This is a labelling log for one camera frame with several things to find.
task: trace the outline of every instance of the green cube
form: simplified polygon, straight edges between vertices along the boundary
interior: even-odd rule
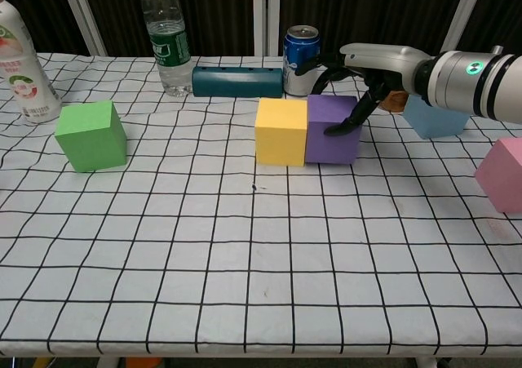
[[[62,108],[55,138],[76,172],[126,164],[126,135],[112,101]]]

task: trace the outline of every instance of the foam block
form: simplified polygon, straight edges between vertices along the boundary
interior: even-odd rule
[[[325,128],[341,123],[357,104],[353,96],[310,95],[306,162],[352,164],[357,157],[361,128],[348,135],[329,137]]]
[[[475,177],[497,211],[522,213],[522,138],[498,140]]]
[[[126,164],[126,135],[112,101],[63,107],[55,138],[76,172]]]
[[[259,164],[303,166],[307,141],[307,101],[259,99],[255,156]]]
[[[403,117],[421,138],[428,139],[461,134],[469,115],[431,107],[419,96],[410,95]]]

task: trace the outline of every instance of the robotic arm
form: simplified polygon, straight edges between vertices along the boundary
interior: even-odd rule
[[[352,43],[305,62],[296,74],[322,64],[326,71],[312,94],[321,93],[329,81],[353,75],[363,77],[369,88],[350,117],[328,127],[326,135],[355,130],[390,91],[420,95],[443,109],[522,123],[522,57],[516,55],[448,51],[431,57],[412,47]]]

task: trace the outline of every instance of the water bottle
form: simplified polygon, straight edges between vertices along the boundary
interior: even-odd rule
[[[142,8],[166,94],[187,95],[192,92],[193,64],[179,0],[142,0]]]
[[[0,77],[28,121],[45,122],[60,114],[60,97],[43,71],[33,39],[20,13],[5,0],[0,0]]]

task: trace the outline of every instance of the purple cube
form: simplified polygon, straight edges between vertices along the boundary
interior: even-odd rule
[[[361,128],[348,135],[329,137],[325,128],[341,123],[357,104],[353,96],[310,95],[305,162],[352,164],[357,157]]]

